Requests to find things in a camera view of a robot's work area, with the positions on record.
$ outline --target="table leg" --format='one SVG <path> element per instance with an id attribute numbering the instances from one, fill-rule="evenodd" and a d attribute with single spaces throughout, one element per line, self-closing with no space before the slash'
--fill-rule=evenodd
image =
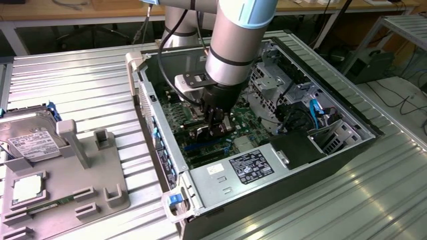
<path id="1" fill-rule="evenodd" d="M 10 21 L 0 21 L 0 29 L 11 45 L 16 56 L 26 56 L 30 54 L 24 42 L 16 32 L 16 27 L 14 22 Z"/>
<path id="2" fill-rule="evenodd" d="M 327 23 L 326 23 L 326 25 L 325 25 L 325 29 L 323 29 L 322 32 L 321 32 L 321 36 L 319 36 L 319 38 L 318 38 L 318 41 L 315 42 L 315 45 L 314 45 L 314 48 L 313 48 L 313 49 L 319 48 L 323 40 L 326 39 L 326 36 L 327 36 L 330 30 L 331 30 L 333 24 L 334 24 L 338 16 L 339 16 L 339 13 L 338 13 L 338 12 L 335 12 L 335 13 L 331 14 L 331 17 L 330 17 L 329 20 L 327 20 Z"/>
<path id="3" fill-rule="evenodd" d="M 358 60 L 358 57 L 359 57 L 359 54 L 362 52 L 363 49 L 366 49 L 370 45 L 370 42 L 371 40 L 374 39 L 375 35 L 378 34 L 382 26 L 383 26 L 383 21 L 382 21 L 383 18 L 379 18 L 371 28 L 371 30 L 367 32 L 367 35 L 365 37 L 365 39 L 362 40 L 358 48 L 355 49 L 355 51 L 353 52 L 353 55 L 351 57 L 347 57 L 346 60 L 345 60 L 345 63 L 342 64 L 342 67 L 341 67 L 341 72 L 343 75 L 346 75 L 350 71 L 350 69 L 353 68 L 357 60 Z"/>

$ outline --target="circuit board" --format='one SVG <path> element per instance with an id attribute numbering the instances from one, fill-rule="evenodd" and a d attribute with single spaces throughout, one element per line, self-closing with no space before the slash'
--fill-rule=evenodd
<path id="1" fill-rule="evenodd" d="M 230 120 L 235 125 L 235 131 L 230 132 L 224 137 L 200 144 L 192 140 L 186 127 L 191 126 L 195 129 L 206 124 L 203 113 L 187 102 L 171 101 L 171 98 L 160 99 L 163 112 L 191 169 L 239 154 L 240 151 L 235 145 L 235 139 L 239 137 L 247 136 L 251 144 L 258 147 L 262 141 L 271 136 L 246 103 L 246 99 L 242 97 L 231 110 Z"/>

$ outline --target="hard drive label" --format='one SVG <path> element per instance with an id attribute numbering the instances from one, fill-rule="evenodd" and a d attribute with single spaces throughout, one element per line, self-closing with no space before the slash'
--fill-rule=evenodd
<path id="1" fill-rule="evenodd" d="M 260 150 L 231 159 L 230 164 L 244 185 L 275 173 Z"/>
<path id="2" fill-rule="evenodd" d="M 48 131 L 14 137 L 7 141 L 28 160 L 60 151 Z"/>

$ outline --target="hard drive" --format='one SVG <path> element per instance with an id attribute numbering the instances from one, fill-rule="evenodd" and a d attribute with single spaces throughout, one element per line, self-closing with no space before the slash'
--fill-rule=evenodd
<path id="1" fill-rule="evenodd" d="M 11 158 L 31 162 L 60 155 L 67 142 L 56 134 L 59 115 L 52 108 L 35 106 L 7 112 L 0 118 L 0 147 Z"/>

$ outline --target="motherboard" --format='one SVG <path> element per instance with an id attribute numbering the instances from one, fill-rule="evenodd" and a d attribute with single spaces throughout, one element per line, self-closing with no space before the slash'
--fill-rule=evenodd
<path id="1" fill-rule="evenodd" d="M 271 132 L 262 125 L 262 119 L 255 115 L 242 95 L 231 114 L 230 120 L 235 130 L 224 137 L 198 143 L 192 132 L 206 126 L 200 109 L 180 101 L 178 94 L 166 89 L 166 97 L 160 99 L 164 115 L 190 168 L 198 168 L 228 156 L 258 147 L 263 140 L 271 137 Z"/>

